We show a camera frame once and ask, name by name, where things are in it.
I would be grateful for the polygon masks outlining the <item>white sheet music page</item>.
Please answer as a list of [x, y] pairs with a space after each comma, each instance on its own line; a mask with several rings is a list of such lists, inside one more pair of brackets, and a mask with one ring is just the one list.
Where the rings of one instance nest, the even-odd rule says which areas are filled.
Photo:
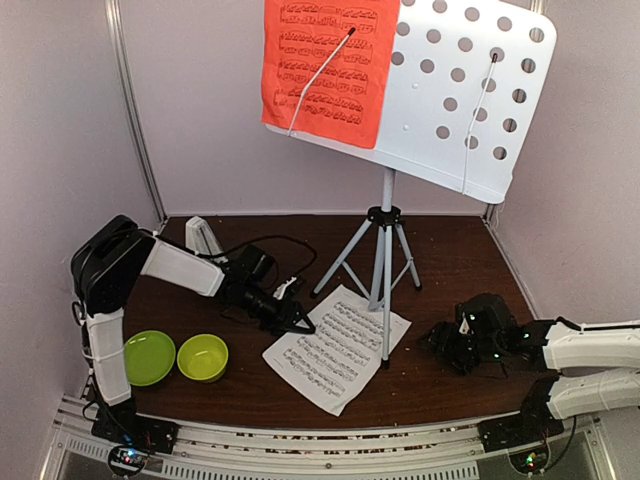
[[313, 335], [287, 333], [262, 358], [307, 400], [339, 416], [381, 365], [383, 313], [368, 306], [340, 285], [309, 313]]

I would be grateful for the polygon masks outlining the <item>grey metronome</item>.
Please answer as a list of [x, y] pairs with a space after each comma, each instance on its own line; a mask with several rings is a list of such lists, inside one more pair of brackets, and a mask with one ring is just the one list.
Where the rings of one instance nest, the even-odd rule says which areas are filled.
[[199, 216], [191, 217], [185, 224], [186, 247], [197, 254], [223, 257], [223, 249], [209, 223]]

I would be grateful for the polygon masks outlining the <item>red sheet music page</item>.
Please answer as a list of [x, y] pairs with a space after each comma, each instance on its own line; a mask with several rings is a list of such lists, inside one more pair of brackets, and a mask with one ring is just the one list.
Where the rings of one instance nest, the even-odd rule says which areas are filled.
[[373, 148], [399, 11], [397, 1], [265, 2], [262, 122]]

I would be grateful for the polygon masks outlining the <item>white perforated music stand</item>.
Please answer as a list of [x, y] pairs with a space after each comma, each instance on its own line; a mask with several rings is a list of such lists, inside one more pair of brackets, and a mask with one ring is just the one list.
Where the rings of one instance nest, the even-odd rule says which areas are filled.
[[485, 204], [500, 204], [530, 128], [557, 33], [539, 1], [397, 1], [394, 46], [376, 144], [371, 149], [285, 131], [281, 135], [384, 168], [381, 203], [360, 232], [378, 231], [373, 278], [363, 294], [391, 311], [400, 274], [393, 249], [406, 246], [393, 203], [404, 173]]

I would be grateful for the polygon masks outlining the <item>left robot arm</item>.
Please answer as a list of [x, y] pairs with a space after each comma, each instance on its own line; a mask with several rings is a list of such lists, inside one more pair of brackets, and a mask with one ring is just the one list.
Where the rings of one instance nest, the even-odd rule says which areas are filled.
[[125, 366], [125, 307], [141, 276], [238, 307], [273, 335], [315, 332], [296, 298], [298, 278], [269, 294], [260, 284], [274, 258], [256, 241], [232, 250], [236, 258], [230, 252], [197, 253], [118, 215], [74, 254], [72, 312], [99, 406], [98, 435], [133, 444], [157, 429], [138, 415]]

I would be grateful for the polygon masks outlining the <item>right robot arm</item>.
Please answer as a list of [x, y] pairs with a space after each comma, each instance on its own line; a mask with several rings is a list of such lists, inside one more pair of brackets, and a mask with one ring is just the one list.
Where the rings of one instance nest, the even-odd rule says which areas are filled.
[[579, 324], [557, 317], [518, 324], [502, 296], [482, 293], [457, 304], [453, 320], [436, 323], [419, 344], [460, 375], [489, 362], [503, 372], [544, 373], [517, 414], [484, 424], [490, 438], [504, 431], [530, 442], [556, 433], [570, 417], [639, 403], [638, 321]]

